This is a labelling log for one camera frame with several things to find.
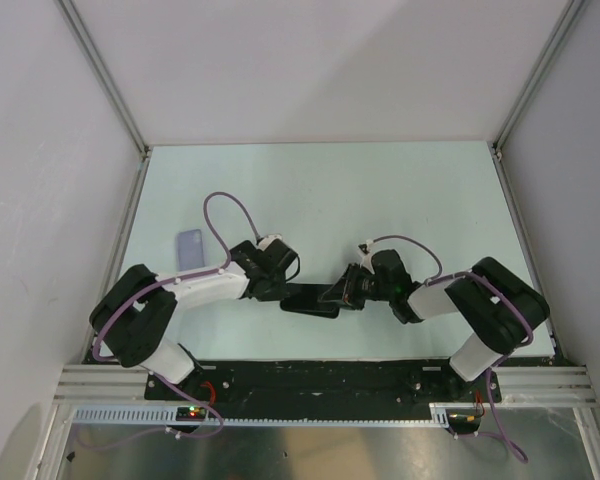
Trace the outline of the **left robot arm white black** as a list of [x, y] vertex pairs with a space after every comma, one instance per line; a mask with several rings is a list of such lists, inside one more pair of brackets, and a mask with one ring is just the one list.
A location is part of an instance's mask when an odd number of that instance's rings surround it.
[[197, 361], [167, 339], [176, 312], [224, 300], [279, 301], [288, 295], [286, 273], [299, 260], [280, 236], [256, 244], [246, 240], [229, 251], [229, 263], [211, 270], [159, 276], [134, 265], [114, 284], [89, 316], [97, 339], [124, 368], [140, 366], [165, 379], [181, 399], [201, 389]]

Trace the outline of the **lilac phone case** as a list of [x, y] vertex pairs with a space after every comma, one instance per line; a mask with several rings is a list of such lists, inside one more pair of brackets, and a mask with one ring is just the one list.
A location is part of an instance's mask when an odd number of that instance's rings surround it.
[[176, 259], [179, 271], [196, 270], [205, 266], [204, 244], [200, 229], [176, 235]]

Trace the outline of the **black phone case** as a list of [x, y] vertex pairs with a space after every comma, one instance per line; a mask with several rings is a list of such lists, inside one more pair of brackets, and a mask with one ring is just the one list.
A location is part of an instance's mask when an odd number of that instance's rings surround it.
[[279, 306], [289, 313], [335, 319], [340, 308], [334, 303], [320, 302], [320, 297], [329, 288], [327, 284], [289, 283], [288, 294], [279, 302]]

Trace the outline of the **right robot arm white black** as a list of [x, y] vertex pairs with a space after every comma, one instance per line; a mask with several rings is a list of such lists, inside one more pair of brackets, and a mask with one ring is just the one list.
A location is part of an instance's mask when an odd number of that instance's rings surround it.
[[414, 281], [394, 250], [367, 254], [318, 296], [320, 304], [361, 310], [368, 301], [389, 305], [403, 324], [458, 313], [472, 335], [449, 359], [442, 376], [444, 393], [466, 400], [478, 377], [518, 347], [550, 315], [546, 299], [503, 264], [485, 257], [467, 271], [425, 282]]

